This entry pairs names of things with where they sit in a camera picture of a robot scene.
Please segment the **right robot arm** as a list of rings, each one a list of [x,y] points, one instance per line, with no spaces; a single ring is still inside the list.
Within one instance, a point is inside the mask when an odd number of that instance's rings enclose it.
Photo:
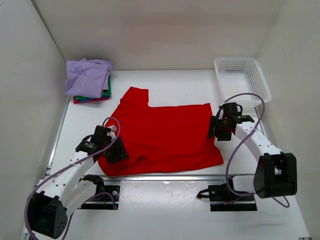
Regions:
[[[294,196],[298,191],[297,159],[272,144],[258,131],[257,122],[243,114],[243,108],[235,102],[219,106],[211,116],[207,138],[230,141],[240,139],[254,156],[257,165],[253,175],[230,177],[226,167],[224,195],[229,200],[256,194],[261,199]]]

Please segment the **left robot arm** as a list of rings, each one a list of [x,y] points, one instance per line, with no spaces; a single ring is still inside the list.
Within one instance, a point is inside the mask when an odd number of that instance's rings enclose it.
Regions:
[[[87,171],[99,157],[109,157],[112,163],[128,158],[119,129],[115,125],[98,125],[75,148],[67,165],[39,183],[28,197],[24,218],[33,240],[36,233],[51,239],[64,239],[74,212],[89,201],[116,201],[105,189],[104,179]]]

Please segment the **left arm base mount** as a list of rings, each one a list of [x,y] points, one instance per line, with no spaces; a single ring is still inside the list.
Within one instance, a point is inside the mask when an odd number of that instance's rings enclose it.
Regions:
[[[79,182],[92,183],[95,186],[95,193],[84,202],[79,209],[83,210],[118,210],[121,193],[120,181],[109,181],[98,175],[87,174]]]

